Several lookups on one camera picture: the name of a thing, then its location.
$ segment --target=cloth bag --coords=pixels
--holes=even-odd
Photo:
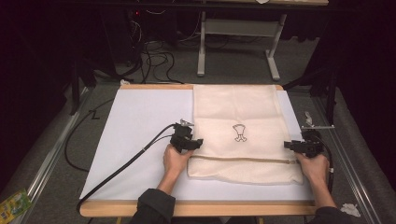
[[[245,184],[303,183],[274,85],[194,85],[188,175]]]

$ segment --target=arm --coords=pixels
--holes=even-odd
[[[193,151],[179,154],[172,145],[166,147],[163,153],[165,172],[156,189],[146,190],[138,200],[137,212],[131,224],[164,224],[170,223],[173,216],[176,199],[170,194],[178,177],[187,166],[187,161]]]
[[[337,209],[327,188],[326,174],[329,170],[327,158],[320,154],[310,159],[300,153],[296,153],[296,157],[302,165],[304,175],[311,184],[315,197],[315,206],[317,207],[315,218],[309,224],[351,223],[349,216]]]
[[[327,158],[320,154],[309,159],[300,153],[296,153],[296,157],[302,165],[304,175],[311,184],[316,207],[337,207],[327,188],[326,174],[329,169]]]
[[[157,189],[171,194],[178,177],[186,168],[187,161],[192,155],[193,150],[187,151],[185,154],[179,154],[176,149],[169,144],[163,153],[163,166],[165,167],[165,174],[158,185]]]

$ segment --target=handheld controller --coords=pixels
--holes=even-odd
[[[284,142],[284,147],[295,152],[305,153],[308,158],[314,158],[323,152],[323,144],[318,141],[320,133],[316,130],[308,130],[302,133],[304,142],[292,140]]]
[[[191,126],[191,124],[183,121],[184,120],[180,122],[181,124],[176,123],[174,125],[175,133],[172,134],[170,141],[170,143],[176,148],[179,153],[181,153],[181,150],[183,149],[195,150],[199,148],[204,142],[204,139],[192,140],[192,129],[189,127]]]

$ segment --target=sleeve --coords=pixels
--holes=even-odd
[[[334,207],[321,207],[309,224],[351,224],[350,217]]]
[[[138,199],[130,224],[171,223],[176,199],[158,189],[146,190]]]

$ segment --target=drawing on fabric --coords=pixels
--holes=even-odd
[[[238,136],[235,138],[235,141],[240,142],[241,140],[243,142],[246,142],[248,139],[244,136],[244,131],[245,131],[245,125],[243,124],[235,124],[233,128],[236,130],[236,133]]]

